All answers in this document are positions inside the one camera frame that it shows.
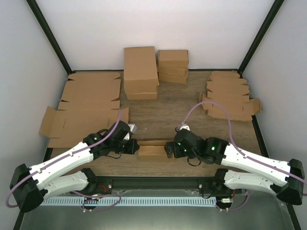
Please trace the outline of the small cardboard box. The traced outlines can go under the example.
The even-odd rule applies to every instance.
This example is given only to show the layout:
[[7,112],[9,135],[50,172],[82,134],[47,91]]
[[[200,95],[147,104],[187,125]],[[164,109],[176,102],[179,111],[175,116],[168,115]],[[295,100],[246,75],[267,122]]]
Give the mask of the small cardboard box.
[[141,161],[163,162],[169,160],[164,149],[165,140],[139,141],[138,144],[140,148],[137,153]]

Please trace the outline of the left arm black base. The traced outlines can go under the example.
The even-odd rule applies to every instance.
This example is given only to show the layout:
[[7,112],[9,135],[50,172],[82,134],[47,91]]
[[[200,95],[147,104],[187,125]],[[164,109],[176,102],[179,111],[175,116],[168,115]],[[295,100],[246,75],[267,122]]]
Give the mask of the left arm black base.
[[69,194],[73,194],[73,191],[77,191],[84,195],[94,196],[95,194],[111,194],[113,180],[109,177],[98,176],[96,183],[89,183],[90,188],[84,188],[83,190],[73,189],[69,191]]

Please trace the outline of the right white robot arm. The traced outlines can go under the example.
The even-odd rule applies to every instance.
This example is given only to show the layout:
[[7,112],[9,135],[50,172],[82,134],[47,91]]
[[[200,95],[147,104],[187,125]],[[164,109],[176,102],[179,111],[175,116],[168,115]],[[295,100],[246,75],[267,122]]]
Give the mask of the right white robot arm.
[[218,171],[213,187],[216,192],[246,189],[267,192],[291,204],[303,203],[304,168],[301,161],[279,161],[239,149],[226,140],[198,137],[189,128],[177,130],[173,141],[164,146],[168,158],[198,159],[206,164],[217,164],[241,169]]

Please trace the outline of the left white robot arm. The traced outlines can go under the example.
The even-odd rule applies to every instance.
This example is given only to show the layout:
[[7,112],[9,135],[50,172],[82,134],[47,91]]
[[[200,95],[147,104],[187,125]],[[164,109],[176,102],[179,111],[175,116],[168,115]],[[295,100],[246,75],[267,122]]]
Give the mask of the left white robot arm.
[[72,149],[46,162],[31,167],[19,165],[9,186],[9,195],[16,201],[14,207],[26,213],[45,200],[63,193],[94,193],[98,181],[91,169],[84,168],[71,175],[66,173],[100,157],[107,157],[111,152],[134,154],[140,147],[137,140],[132,138],[136,129],[135,124],[117,121],[110,129],[89,134]]

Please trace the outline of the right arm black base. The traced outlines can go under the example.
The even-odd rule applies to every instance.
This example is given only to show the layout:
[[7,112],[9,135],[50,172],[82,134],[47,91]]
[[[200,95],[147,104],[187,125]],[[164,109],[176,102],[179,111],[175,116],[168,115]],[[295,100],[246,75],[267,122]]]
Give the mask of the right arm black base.
[[233,189],[225,185],[223,177],[200,177],[197,179],[198,190],[204,196],[230,196]]

